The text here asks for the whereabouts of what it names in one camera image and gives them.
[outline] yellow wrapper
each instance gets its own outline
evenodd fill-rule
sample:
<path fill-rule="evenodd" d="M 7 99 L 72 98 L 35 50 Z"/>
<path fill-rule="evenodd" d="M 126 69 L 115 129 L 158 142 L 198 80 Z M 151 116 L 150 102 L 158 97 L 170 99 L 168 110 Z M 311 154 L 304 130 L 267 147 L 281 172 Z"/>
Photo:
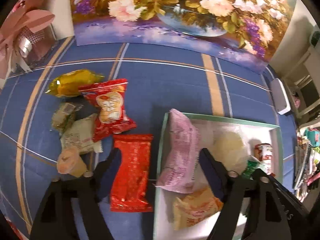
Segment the yellow wrapper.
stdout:
<path fill-rule="evenodd" d="M 56 77 L 48 86 L 46 94 L 56 97 L 81 95 L 79 87 L 101 82 L 104 76 L 88 69 L 79 69 Z"/>
<path fill-rule="evenodd" d="M 223 203 L 206 187 L 173 202 L 174 230 L 191 227 L 220 211 Z"/>

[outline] screw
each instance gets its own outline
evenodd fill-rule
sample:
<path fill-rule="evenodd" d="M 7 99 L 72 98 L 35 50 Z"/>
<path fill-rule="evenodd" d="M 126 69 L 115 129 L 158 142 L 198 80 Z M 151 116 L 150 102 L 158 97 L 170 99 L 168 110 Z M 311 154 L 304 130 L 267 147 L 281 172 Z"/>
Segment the screw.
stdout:
<path fill-rule="evenodd" d="M 260 177 L 260 180 L 263 182 L 263 183 L 268 183 L 269 182 L 269 179 L 267 177 Z"/>
<path fill-rule="evenodd" d="M 92 172 L 92 171 L 86 171 L 86 172 L 83 174 L 83 176 L 84 176 L 85 178 L 90 178 L 90 177 L 93 176 L 93 172 Z"/>
<path fill-rule="evenodd" d="M 59 176 L 55 176 L 51 179 L 52 182 L 58 182 L 60 180 Z"/>
<path fill-rule="evenodd" d="M 236 178 L 239 176 L 238 172 L 236 172 L 236 171 L 229 171 L 228 175 L 229 175 L 229 177 L 232 177 L 232 178 Z"/>

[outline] red snack packet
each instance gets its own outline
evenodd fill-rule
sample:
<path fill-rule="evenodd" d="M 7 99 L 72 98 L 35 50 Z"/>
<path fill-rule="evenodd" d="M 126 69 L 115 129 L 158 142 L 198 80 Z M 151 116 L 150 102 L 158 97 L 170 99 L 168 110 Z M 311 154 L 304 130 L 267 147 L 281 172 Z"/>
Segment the red snack packet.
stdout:
<path fill-rule="evenodd" d="M 99 117 L 94 122 L 94 142 L 112 133 L 121 133 L 137 127 L 124 110 L 127 83 L 125 78 L 121 78 L 79 87 L 84 98 L 101 108 Z"/>
<path fill-rule="evenodd" d="M 114 135 L 114 147 L 121 150 L 121 165 L 112 184 L 110 210 L 152 212 L 144 198 L 148 183 L 151 134 Z"/>

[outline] floral painting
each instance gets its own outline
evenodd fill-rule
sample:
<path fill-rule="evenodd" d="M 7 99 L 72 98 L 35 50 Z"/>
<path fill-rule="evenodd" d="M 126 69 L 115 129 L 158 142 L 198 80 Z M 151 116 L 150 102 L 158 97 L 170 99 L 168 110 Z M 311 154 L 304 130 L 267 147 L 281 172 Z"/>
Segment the floral painting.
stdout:
<path fill-rule="evenodd" d="M 70 0 L 77 45 L 131 42 L 190 49 L 261 73 L 296 0 Z"/>

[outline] pink snack packet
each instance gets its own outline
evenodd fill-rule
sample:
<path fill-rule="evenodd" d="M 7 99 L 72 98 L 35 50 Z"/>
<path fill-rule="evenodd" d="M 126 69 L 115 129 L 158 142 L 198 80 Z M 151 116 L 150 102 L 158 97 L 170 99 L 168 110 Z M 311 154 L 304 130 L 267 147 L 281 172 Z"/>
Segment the pink snack packet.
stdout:
<path fill-rule="evenodd" d="M 192 193 L 199 158 L 199 132 L 188 117 L 170 110 L 171 151 L 156 187 L 178 193 Z"/>

